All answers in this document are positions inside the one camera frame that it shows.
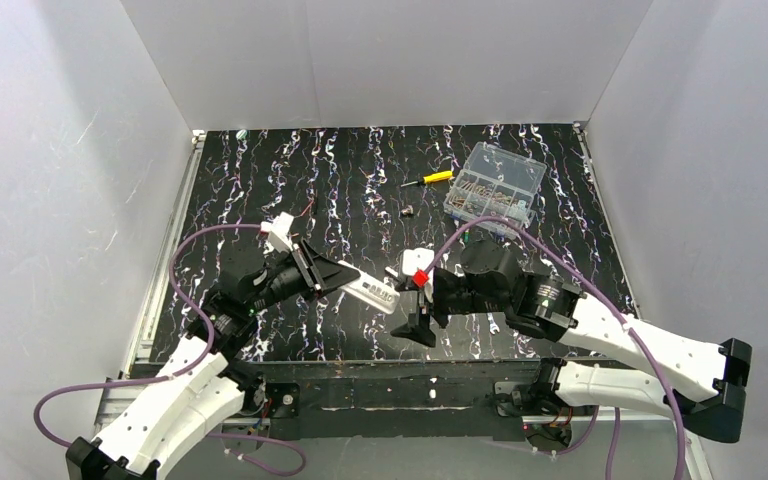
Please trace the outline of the white remote control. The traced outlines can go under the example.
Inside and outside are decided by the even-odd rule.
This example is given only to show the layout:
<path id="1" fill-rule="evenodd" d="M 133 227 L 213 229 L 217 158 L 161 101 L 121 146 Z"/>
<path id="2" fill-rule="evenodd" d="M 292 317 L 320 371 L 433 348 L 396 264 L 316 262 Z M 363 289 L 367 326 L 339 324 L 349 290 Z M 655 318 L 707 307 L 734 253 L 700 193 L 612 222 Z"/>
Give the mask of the white remote control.
<path id="1" fill-rule="evenodd" d="M 359 276 L 341 286 L 341 291 L 384 314 L 390 315 L 395 312 L 400 300 L 399 292 L 350 264 L 346 264 L 346 267 L 356 271 Z"/>

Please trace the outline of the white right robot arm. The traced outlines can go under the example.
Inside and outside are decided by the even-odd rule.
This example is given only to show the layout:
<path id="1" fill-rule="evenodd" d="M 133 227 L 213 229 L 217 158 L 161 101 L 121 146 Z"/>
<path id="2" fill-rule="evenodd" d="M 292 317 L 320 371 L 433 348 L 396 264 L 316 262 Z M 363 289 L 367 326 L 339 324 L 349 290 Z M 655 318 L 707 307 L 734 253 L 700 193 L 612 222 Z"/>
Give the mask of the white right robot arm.
<path id="1" fill-rule="evenodd" d="M 394 330 L 398 338 L 431 347 L 431 324 L 455 315 L 501 314 L 515 332 L 608 357 L 596 366 L 545 358 L 528 383 L 496 394 L 508 416 L 585 406 L 617 407 L 678 417 L 706 439 L 731 444 L 741 437 L 751 346 L 738 339 L 709 343 L 688 339 L 630 314 L 615 316 L 608 304 L 554 276 L 547 267 L 527 269 L 523 257 L 492 240 L 470 243 L 460 267 L 432 267 L 433 252 L 403 252 L 389 269 L 417 308 Z"/>

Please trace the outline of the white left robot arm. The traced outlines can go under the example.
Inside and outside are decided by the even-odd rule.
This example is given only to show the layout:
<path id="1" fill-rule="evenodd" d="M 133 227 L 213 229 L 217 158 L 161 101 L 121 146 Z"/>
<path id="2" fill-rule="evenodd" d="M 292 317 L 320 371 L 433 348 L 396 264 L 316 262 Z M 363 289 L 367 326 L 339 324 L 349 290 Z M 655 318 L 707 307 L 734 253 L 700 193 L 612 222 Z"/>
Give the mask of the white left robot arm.
<path id="1" fill-rule="evenodd" d="M 71 479 L 164 479 L 227 418 L 252 416 L 257 425 L 294 396 L 273 395 L 263 374 L 239 359 L 256 333 L 257 316 L 287 299 L 318 300 L 342 291 L 363 301 L 397 295 L 346 261 L 291 245 L 272 266 L 245 275 L 222 274 L 202 305 L 208 321 L 192 324 L 173 354 L 125 410 L 94 438 L 79 437 L 65 458 Z"/>

